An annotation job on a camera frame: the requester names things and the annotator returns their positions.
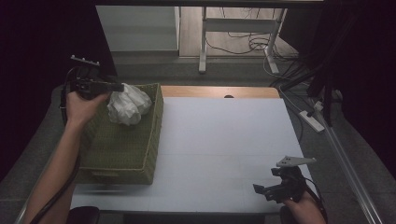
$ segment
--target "white tabletop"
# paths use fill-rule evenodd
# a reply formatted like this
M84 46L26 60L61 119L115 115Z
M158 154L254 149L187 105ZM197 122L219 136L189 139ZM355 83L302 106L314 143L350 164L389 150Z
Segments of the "white tabletop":
M282 99L165 97L153 184L77 185L72 208L275 213L252 184L280 184L271 168L285 156L303 153Z

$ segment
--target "white plastic bag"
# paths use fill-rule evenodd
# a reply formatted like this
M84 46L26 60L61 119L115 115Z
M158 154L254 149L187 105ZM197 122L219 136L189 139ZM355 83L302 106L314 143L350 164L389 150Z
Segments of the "white plastic bag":
M151 100L149 96L137 87L124 85L124 92L111 93L110 102L107 105L108 115L111 122L125 125L137 124L141 116L149 112Z

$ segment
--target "green fabric box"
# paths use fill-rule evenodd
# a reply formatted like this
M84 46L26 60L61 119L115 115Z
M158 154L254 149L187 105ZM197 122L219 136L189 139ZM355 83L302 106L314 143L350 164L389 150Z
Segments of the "green fabric box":
M160 84L136 86L151 99L136 125L112 123L106 103L81 137L79 184L152 184L163 120Z

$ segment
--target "forearm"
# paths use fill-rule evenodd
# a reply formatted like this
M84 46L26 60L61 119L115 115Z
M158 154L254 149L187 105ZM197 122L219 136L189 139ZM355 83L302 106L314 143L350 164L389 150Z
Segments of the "forearm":
M26 208L24 223L29 223L34 218L72 174L78 156L82 130L82 124L75 122L68 122L66 124L64 134L51 158L49 166L38 180L30 197ZM45 218L42 219L43 223L51 217L64 217L64 214L68 213L73 189L74 185L71 186L66 191L66 194L48 211Z

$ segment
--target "human arm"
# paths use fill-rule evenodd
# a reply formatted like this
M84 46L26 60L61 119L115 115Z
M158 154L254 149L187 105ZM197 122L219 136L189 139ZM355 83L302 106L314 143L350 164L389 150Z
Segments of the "human arm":
M300 224L326 224L317 203L306 191L298 203L291 199L286 199L283 204L290 209L295 220Z
M39 178L29 199L23 223L30 223L41 208L55 195L72 174L78 156L80 137L86 123L94 116L97 106L108 94L102 94L87 101L76 92L70 92L66 98L68 121L64 133L49 165ZM61 198L51 207L40 223L65 223L70 210L74 190L72 183Z

